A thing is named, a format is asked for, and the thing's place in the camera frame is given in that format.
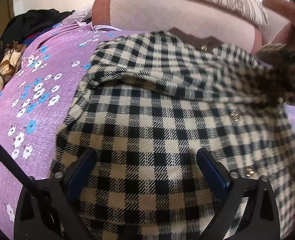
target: blue flower print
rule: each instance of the blue flower print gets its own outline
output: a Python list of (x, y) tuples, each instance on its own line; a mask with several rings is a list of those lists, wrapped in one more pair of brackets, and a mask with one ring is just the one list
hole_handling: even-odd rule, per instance
[(33, 85), (36, 86), (41, 81), (42, 81), (42, 78), (38, 78), (37, 80), (34, 81)]
[(48, 99), (49, 93), (46, 93), (40, 97), (39, 104), (44, 103)]
[(31, 88), (31, 85), (27, 85), (24, 87), (24, 91), (28, 91)]
[(35, 64), (36, 64), (36, 60), (35, 60), (35, 61), (33, 61), (33, 63), (32, 63), (31, 65), (29, 65), (29, 67), (34, 67), (34, 66), (35, 66)]
[(27, 112), (29, 113), (29, 112), (32, 112), (33, 111), (33, 109), (36, 107), (36, 102), (34, 102), (33, 104), (30, 104), (30, 106), (27, 108)]
[(30, 122), (27, 124), (26, 132), (28, 134), (31, 134), (32, 132), (34, 132), (35, 127), (36, 127), (36, 121), (35, 120), (30, 120)]
[(40, 51), (41, 53), (45, 53), (47, 51), (47, 46), (42, 46)]
[(79, 46), (78, 46), (78, 48), (84, 47), (86, 45), (86, 43), (87, 43), (87, 41), (80, 43)]
[(91, 63), (87, 63), (83, 66), (84, 69), (89, 69), (91, 67)]
[(22, 95), (21, 95), (21, 99), (25, 99), (28, 95), (28, 91), (25, 91)]
[(52, 29), (55, 29), (55, 28), (58, 28), (58, 27), (61, 27), (61, 26), (63, 26), (62, 23), (57, 23), (57, 24), (53, 25)]

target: screw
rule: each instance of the screw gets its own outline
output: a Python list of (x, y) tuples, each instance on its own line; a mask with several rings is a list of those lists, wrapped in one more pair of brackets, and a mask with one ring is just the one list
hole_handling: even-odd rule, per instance
[(261, 179), (264, 181), (264, 182), (268, 182), (269, 181), (269, 178), (265, 175), (262, 175), (261, 176)]
[(246, 167), (246, 176), (247, 177), (252, 177), (254, 176), (254, 169), (251, 167)]
[(60, 179), (60, 178), (63, 177), (63, 173), (57, 172), (57, 173), (55, 173), (54, 177), (57, 178), (57, 179)]
[(236, 172), (231, 172), (231, 177), (237, 179), (239, 177), (239, 174), (237, 174)]

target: black rod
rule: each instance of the black rod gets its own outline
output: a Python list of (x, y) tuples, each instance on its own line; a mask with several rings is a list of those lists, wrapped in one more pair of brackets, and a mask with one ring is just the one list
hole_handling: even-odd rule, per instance
[(0, 145), (0, 162), (14, 175), (15, 178), (38, 200), (44, 201), (44, 197), (36, 185), (24, 173), (24, 171), (17, 165), (13, 158)]

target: plaid fabric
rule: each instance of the plaid fabric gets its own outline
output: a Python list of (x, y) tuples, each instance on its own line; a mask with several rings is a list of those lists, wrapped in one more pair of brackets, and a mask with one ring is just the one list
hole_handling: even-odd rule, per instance
[(218, 204), (196, 164), (205, 147), (230, 171), (269, 177), (284, 236), (295, 224), (295, 134), (276, 102), (295, 97), (295, 84), (281, 86), (276, 73), (236, 46), (205, 53), (168, 32), (102, 42), (57, 133), (51, 172), (97, 150), (75, 205), (98, 239), (126, 225), (140, 226), (135, 239), (197, 239)]

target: bed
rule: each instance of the bed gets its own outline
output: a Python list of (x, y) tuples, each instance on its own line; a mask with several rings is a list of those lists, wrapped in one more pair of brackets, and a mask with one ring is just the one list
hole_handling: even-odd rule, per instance
[[(75, 12), (38, 37), (21, 70), (0, 92), (0, 143), (28, 176), (49, 177), (55, 135), (100, 41), (138, 33), (81, 23), (91, 8)], [(295, 107), (285, 106), (295, 130)], [(0, 163), (0, 229), (13, 239), (21, 184)]]

